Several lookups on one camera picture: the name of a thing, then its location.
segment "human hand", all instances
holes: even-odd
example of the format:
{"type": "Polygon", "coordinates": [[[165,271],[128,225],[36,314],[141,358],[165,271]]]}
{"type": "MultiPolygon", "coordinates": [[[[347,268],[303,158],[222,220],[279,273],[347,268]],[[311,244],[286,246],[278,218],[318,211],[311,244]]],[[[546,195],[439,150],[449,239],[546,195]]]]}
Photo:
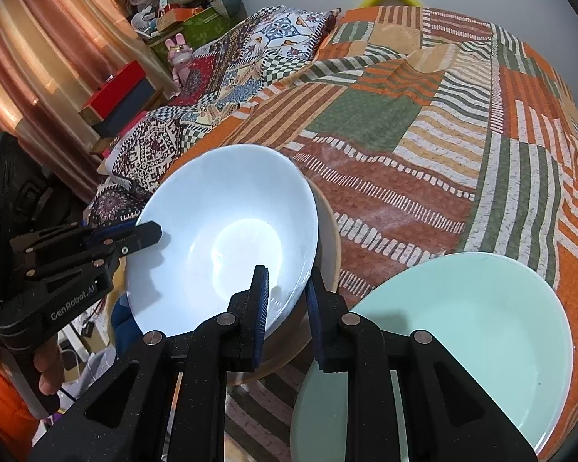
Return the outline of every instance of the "human hand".
{"type": "MultiPolygon", "coordinates": [[[[64,383],[64,364],[58,337],[49,339],[34,354],[34,367],[41,373],[39,390],[45,395],[56,394],[64,383]]],[[[0,362],[0,374],[8,378],[0,362]]]]}

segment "pink toy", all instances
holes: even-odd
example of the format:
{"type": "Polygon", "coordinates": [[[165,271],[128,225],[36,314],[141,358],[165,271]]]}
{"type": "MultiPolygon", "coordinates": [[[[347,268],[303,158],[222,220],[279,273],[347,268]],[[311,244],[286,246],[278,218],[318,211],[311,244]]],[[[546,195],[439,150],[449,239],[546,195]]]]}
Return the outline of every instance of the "pink toy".
{"type": "Polygon", "coordinates": [[[165,40],[169,53],[167,58],[173,66],[173,78],[178,87],[186,85],[186,79],[190,74],[190,63],[193,61],[193,49],[190,48],[184,36],[176,35],[176,43],[171,38],[165,40]]]}

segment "orange clothing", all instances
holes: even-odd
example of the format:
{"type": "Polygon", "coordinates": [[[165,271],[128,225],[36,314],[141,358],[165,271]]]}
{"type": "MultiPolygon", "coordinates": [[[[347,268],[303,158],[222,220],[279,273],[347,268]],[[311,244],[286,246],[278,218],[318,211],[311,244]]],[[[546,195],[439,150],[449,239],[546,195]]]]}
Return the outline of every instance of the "orange clothing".
{"type": "Polygon", "coordinates": [[[17,460],[28,458],[38,427],[13,384],[0,374],[0,438],[17,460]]]}

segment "orange curtain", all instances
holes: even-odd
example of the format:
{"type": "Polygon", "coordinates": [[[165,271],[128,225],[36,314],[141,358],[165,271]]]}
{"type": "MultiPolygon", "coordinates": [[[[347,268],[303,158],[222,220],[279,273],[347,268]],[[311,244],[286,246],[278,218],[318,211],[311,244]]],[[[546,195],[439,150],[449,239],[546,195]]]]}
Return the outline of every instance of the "orange curtain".
{"type": "Polygon", "coordinates": [[[90,200],[100,160],[89,150],[99,136],[78,111],[133,60],[155,87],[174,90],[114,0],[1,0],[0,131],[90,200]]]}

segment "mint green bowl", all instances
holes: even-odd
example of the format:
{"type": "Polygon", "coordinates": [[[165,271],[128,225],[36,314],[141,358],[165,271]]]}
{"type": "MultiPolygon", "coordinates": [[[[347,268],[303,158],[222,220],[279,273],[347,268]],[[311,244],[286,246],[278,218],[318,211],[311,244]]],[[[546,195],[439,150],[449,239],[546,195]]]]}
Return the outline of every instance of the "mint green bowl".
{"type": "MultiPolygon", "coordinates": [[[[534,271],[494,254],[439,257],[386,281],[353,311],[390,332],[429,330],[535,451],[544,446],[570,388],[573,345],[563,307],[534,271]]],[[[344,462],[346,422],[347,374],[324,374],[314,362],[293,412],[291,460],[344,462]]],[[[406,461],[404,425],[399,431],[406,461]]]]}

